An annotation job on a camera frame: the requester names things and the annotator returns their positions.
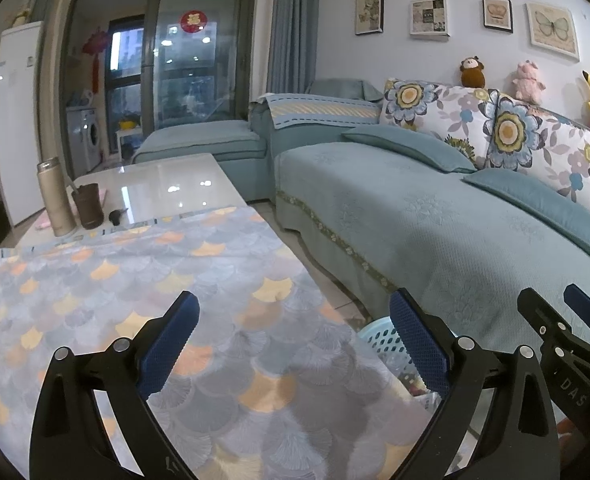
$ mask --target brown cup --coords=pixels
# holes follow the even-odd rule
[[[80,215],[80,223],[84,229],[95,229],[104,223],[104,211],[99,202],[98,183],[79,186],[78,192],[72,193],[75,205]]]

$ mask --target teal cushion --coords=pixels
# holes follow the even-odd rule
[[[427,134],[388,124],[365,124],[342,134],[345,139],[401,153],[443,171],[473,173],[475,166],[457,148]]]
[[[133,163],[173,156],[211,153],[215,160],[264,158],[266,141],[246,121],[178,124],[156,130],[133,156]]]
[[[371,102],[377,102],[384,97],[382,92],[363,79],[316,79],[306,89],[306,93]]]
[[[463,180],[533,215],[590,256],[590,212],[543,182],[496,168],[478,171]]]

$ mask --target patterned tablecloth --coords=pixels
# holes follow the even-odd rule
[[[53,351],[104,350],[181,290],[200,322],[149,405],[200,479],[390,477],[429,416],[250,207],[0,258],[0,447],[25,476]],[[139,471],[98,399],[120,461]]]

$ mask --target washing machine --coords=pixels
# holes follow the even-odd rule
[[[94,170],[101,162],[96,111],[88,107],[66,109],[73,179]]]

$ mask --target red decoration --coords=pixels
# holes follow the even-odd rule
[[[93,94],[97,94],[99,92],[99,59],[98,54],[100,52],[104,52],[106,47],[108,46],[109,42],[111,41],[111,37],[108,35],[107,32],[104,30],[96,30],[91,37],[88,38],[88,41],[82,46],[82,52],[84,54],[88,54],[89,56],[93,56]]]
[[[206,14],[201,10],[189,10],[179,20],[179,25],[184,32],[194,33],[200,32],[206,26],[209,20],[206,19]]]

